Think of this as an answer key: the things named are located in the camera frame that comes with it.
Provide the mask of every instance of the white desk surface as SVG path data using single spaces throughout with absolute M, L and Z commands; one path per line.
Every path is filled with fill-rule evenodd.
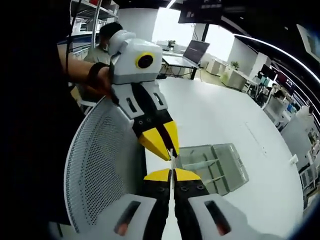
M 244 74 L 242 71 L 235 70 L 233 67 L 226 66 L 228 69 L 232 69 L 235 73 L 239 74 L 241 77 L 243 77 L 245 80 L 250 82 L 252 85 L 258 85 L 258 82 L 255 82 L 253 79 L 251 79 L 248 75 Z
M 163 56 L 182 57 L 184 54 L 183 53 L 177 53 L 177 52 L 174 52 L 174 51 L 163 51 L 162 50 L 162 55 Z
M 303 192 L 297 167 L 284 139 L 247 95 L 225 87 L 182 78 L 158 81 L 178 128 L 180 147 L 233 143 L 249 182 L 224 196 L 262 233 L 286 237 L 303 216 Z M 146 150 L 148 173 L 170 168 Z M 172 227 L 173 239 L 179 229 Z

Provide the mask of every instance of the dark hair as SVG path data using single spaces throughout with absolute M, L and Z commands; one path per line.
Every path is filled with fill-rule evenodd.
M 314 112 L 314 106 L 310 105 L 309 106 L 309 114 L 312 114 Z
M 276 91 L 276 93 L 273 95 L 275 98 L 285 98 L 284 93 L 281 90 Z
M 118 22 L 111 22 L 108 23 L 100 28 L 100 37 L 110 39 L 116 32 L 119 30 L 124 29 L 120 23 Z

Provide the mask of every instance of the window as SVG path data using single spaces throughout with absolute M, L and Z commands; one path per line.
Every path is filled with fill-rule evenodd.
M 197 174 L 210 194 L 228 194 L 249 181 L 232 143 L 181 147 L 176 166 Z
M 210 46 L 206 52 L 227 62 L 234 40 L 235 36 L 230 31 L 221 26 L 210 24 L 205 38 Z
M 180 11 L 160 7 L 152 34 L 152 42 L 175 40 L 176 44 L 187 47 L 192 40 L 194 24 L 178 23 Z

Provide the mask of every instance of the rectangular slot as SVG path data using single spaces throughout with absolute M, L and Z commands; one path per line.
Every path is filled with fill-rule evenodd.
M 227 222 L 225 216 L 220 211 L 219 207 L 215 204 L 214 201 L 206 201 L 205 203 L 206 208 L 208 209 L 216 228 L 221 236 L 230 233 L 231 227 Z
M 137 109 L 136 109 L 135 106 L 133 105 L 131 99 L 130 99 L 129 97 L 127 97 L 125 100 L 126 100 L 126 102 L 128 103 L 129 108 L 131 109 L 131 111 L 132 111 L 133 113 L 136 113 L 136 112 L 137 112 Z
M 122 216 L 120 217 L 119 221 L 117 222 L 114 232 L 120 236 L 125 236 L 131 222 L 131 219 L 135 215 L 140 202 L 132 201 L 126 210 L 123 212 Z
M 162 106 L 164 103 L 161 101 L 159 95 L 157 93 L 153 93 L 153 95 L 156 97 L 156 99 L 158 99 L 159 104 Z

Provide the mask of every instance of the monitor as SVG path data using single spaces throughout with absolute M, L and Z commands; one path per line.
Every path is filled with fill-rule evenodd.
M 204 41 L 192 40 L 186 48 L 183 56 L 191 62 L 198 64 L 201 58 L 205 55 L 209 45 L 209 43 Z
M 296 25 L 301 35 L 305 51 L 320 63 L 320 33 L 310 27 Z
M 270 69 L 270 67 L 268 67 L 265 64 L 263 64 L 263 66 L 261 68 L 261 72 L 264 74 L 265 77 L 268 77 L 271 80 L 274 80 L 277 75 L 277 73 L 275 71 Z
M 219 25 L 222 13 L 222 0 L 184 0 L 178 23 Z

